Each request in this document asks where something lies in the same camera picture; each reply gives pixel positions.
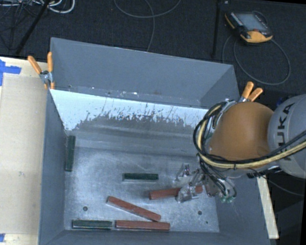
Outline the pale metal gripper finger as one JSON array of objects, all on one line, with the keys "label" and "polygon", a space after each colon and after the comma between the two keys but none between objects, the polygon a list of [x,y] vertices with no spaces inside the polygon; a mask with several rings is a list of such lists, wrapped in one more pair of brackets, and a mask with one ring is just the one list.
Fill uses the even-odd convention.
[{"label": "pale metal gripper finger", "polygon": [[176,201],[178,203],[183,203],[194,199],[198,199],[199,194],[201,194],[202,192],[203,192],[202,185],[192,186],[190,184],[187,184],[180,188],[176,196]]},{"label": "pale metal gripper finger", "polygon": [[199,168],[192,169],[189,163],[182,163],[182,166],[177,172],[174,181],[197,184],[200,179],[201,172]]}]

